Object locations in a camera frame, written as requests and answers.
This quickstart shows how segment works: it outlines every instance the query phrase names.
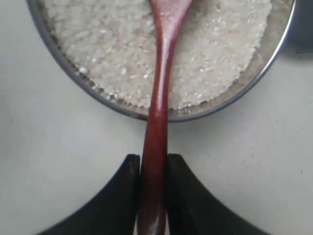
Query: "black object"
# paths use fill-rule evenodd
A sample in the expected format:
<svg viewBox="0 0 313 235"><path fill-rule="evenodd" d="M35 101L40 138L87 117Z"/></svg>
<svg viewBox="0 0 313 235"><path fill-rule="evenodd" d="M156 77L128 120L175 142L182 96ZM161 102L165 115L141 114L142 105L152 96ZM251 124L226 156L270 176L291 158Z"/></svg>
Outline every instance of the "black object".
<svg viewBox="0 0 313 235"><path fill-rule="evenodd" d="M140 158L128 155L84 207L40 235L133 235ZM171 235L267 235L218 201L181 155L167 160L166 205Z"/></svg>
<svg viewBox="0 0 313 235"><path fill-rule="evenodd" d="M297 0L289 42L299 52L313 52L313 0Z"/></svg>
<svg viewBox="0 0 313 235"><path fill-rule="evenodd" d="M128 155L89 203L41 235L133 235L139 166L140 157Z"/></svg>

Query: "reddish-brown spoon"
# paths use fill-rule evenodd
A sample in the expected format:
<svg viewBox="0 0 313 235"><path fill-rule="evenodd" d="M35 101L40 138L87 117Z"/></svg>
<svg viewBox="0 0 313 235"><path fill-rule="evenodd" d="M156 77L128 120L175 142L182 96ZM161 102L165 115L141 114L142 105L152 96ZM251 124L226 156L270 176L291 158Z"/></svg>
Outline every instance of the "reddish-brown spoon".
<svg viewBox="0 0 313 235"><path fill-rule="evenodd" d="M138 235L165 233L168 87L180 26L192 0L150 0L156 26L156 73L141 166Z"/></svg>

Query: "metal bowl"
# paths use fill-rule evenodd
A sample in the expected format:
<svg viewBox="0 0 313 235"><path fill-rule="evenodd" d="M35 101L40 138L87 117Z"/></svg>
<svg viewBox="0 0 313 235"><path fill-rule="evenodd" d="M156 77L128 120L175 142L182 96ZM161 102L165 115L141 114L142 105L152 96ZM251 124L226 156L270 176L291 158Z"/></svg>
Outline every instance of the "metal bowl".
<svg viewBox="0 0 313 235"><path fill-rule="evenodd" d="M187 107L181 110L170 109L169 121L189 121L213 114L234 103L256 85L269 70L286 39L293 18L295 2L295 0L272 0L273 8L268 17L268 26L262 38L261 46L254 54L248 68L226 92L198 106ZM122 100L114 99L114 97L106 98L103 90L96 88L93 82L82 76L78 69L62 54L55 39L50 35L38 1L27 0L27 3L45 45L62 69L77 85L102 104L121 114L142 120L147 119L148 109L126 104Z"/></svg>

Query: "white surface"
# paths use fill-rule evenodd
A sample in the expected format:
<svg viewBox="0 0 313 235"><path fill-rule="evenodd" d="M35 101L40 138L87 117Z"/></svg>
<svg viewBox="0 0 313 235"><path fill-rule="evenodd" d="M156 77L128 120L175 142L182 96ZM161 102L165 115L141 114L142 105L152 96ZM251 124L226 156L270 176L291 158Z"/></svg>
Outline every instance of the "white surface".
<svg viewBox="0 0 313 235"><path fill-rule="evenodd" d="M127 153L141 153L145 123L103 107L67 78L24 1L0 1L0 29L0 234L31 235L91 199ZM170 152L275 235L313 232L312 62L285 51L240 101L169 127Z"/></svg>

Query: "wooden spoon handle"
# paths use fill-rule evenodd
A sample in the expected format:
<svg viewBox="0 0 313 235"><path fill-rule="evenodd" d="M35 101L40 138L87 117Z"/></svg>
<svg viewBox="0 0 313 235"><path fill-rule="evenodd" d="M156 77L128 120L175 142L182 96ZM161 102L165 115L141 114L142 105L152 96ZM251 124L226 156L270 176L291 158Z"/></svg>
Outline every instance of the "wooden spoon handle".
<svg viewBox="0 0 313 235"><path fill-rule="evenodd" d="M165 233L168 87L179 29L190 5L182 1L191 2L151 0L157 34L156 72L141 167L138 235Z"/></svg>

